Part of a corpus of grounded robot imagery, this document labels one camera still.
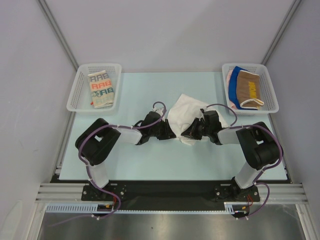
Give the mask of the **white towel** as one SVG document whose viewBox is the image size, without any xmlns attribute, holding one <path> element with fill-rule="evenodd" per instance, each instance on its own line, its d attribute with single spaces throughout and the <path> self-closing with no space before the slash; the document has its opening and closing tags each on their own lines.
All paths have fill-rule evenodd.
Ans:
<svg viewBox="0 0 320 240">
<path fill-rule="evenodd" d="M 205 111 L 217 111 L 222 127 L 229 126 L 218 109 L 215 106 L 207 107 L 208 105 L 208 103 L 202 102 L 188 95 L 181 94 L 177 102 L 169 110 L 167 115 L 169 126 L 176 135 L 176 138 L 183 144 L 188 146 L 196 144 L 196 140 L 181 136 L 181 134 L 187 130 L 195 118 L 203 117 L 201 109 L 204 109 Z"/>
</svg>

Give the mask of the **rabbit print towel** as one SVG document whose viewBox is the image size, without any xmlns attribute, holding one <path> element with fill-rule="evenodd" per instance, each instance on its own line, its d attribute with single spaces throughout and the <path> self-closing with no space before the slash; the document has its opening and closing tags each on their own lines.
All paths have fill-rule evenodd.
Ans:
<svg viewBox="0 0 320 240">
<path fill-rule="evenodd" d="M 115 91 L 106 70 L 89 74 L 88 83 L 92 98 L 91 104 L 95 109 L 109 107 L 114 104 Z"/>
</svg>

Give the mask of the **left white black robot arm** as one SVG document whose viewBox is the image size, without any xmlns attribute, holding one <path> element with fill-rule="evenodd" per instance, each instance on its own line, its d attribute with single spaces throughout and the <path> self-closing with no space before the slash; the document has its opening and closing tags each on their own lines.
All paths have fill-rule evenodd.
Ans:
<svg viewBox="0 0 320 240">
<path fill-rule="evenodd" d="M 143 120 L 133 126 L 111 125 L 98 118 L 75 141 L 79 159 L 85 164 L 89 181 L 93 183 L 92 194 L 99 200 L 110 195 L 109 178 L 103 162 L 116 143 L 142 145 L 151 137 L 158 140 L 175 139 L 177 136 L 162 113 L 150 111 Z"/>
</svg>

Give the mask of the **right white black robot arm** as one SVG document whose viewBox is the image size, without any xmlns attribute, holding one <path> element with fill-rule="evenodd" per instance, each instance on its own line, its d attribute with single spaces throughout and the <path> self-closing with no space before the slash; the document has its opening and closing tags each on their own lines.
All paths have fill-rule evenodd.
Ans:
<svg viewBox="0 0 320 240">
<path fill-rule="evenodd" d="M 240 145 L 245 158 L 243 167 L 224 189 L 226 193 L 219 188 L 215 192 L 220 193 L 217 195 L 220 199 L 242 201 L 248 196 L 267 166 L 282 158 L 282 147 L 264 122 L 242 127 L 222 127 L 217 111 L 204 109 L 201 111 L 203 117 L 196 117 L 181 136 L 197 141 L 208 137 L 218 146 Z"/>
</svg>

